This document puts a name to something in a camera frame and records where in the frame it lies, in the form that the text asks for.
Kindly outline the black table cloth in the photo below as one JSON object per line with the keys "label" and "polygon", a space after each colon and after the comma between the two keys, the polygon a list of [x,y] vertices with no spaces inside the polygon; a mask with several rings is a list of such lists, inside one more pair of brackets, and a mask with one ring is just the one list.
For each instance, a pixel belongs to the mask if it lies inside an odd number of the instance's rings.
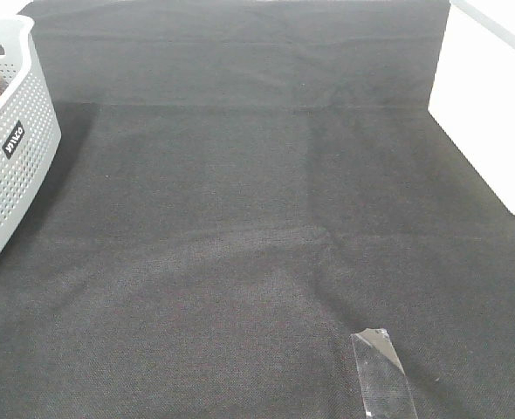
{"label": "black table cloth", "polygon": [[515,217],[427,110],[445,1],[36,1],[62,139],[0,256],[0,418],[515,418]]}

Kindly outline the clear tape strip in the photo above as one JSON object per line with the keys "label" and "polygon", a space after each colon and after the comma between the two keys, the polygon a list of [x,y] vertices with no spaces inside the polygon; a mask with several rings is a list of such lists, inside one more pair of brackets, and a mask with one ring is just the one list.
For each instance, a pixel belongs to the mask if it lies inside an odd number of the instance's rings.
{"label": "clear tape strip", "polygon": [[366,418],[417,419],[409,380],[386,329],[366,328],[351,342]]}

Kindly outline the white perforated laundry basket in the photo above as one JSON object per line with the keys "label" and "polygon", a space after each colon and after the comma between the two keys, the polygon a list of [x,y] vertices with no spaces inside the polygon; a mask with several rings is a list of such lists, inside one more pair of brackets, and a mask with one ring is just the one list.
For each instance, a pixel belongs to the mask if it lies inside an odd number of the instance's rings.
{"label": "white perforated laundry basket", "polygon": [[31,35],[32,18],[0,16],[0,253],[52,164],[61,130]]}

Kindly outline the white plastic bin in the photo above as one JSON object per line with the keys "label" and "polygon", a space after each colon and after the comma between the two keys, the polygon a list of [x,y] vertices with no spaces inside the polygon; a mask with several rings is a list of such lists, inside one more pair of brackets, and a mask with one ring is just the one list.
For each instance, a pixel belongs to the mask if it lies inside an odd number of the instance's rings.
{"label": "white plastic bin", "polygon": [[515,1],[452,1],[428,111],[515,216]]}

